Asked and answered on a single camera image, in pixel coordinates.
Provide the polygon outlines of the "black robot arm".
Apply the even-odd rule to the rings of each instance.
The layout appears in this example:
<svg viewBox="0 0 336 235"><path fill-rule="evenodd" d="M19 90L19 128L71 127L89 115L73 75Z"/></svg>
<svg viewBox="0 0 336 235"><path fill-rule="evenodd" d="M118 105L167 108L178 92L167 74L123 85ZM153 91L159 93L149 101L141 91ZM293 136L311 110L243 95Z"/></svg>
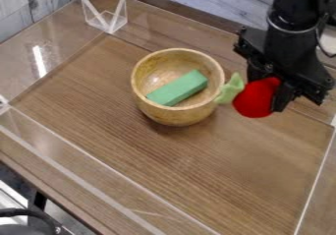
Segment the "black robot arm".
<svg viewBox="0 0 336 235"><path fill-rule="evenodd" d="M246 84L231 104L249 118L281 112L299 96L321 104L336 80L321 64L319 38L336 0L273 0L266 29L238 32L234 52L246 60Z"/></svg>

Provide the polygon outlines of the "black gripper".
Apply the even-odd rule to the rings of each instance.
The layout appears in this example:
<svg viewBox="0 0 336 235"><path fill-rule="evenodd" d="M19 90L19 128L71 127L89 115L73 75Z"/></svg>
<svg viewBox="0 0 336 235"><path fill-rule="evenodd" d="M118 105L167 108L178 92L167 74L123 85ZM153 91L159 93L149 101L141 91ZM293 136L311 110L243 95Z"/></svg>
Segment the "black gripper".
<svg viewBox="0 0 336 235"><path fill-rule="evenodd" d="M334 88L334 78L317 58L315 32L243 28L237 35L233 50L246 59L247 81L269 77L281 80L271 98L271 111L282 112L299 96L319 105Z"/></svg>

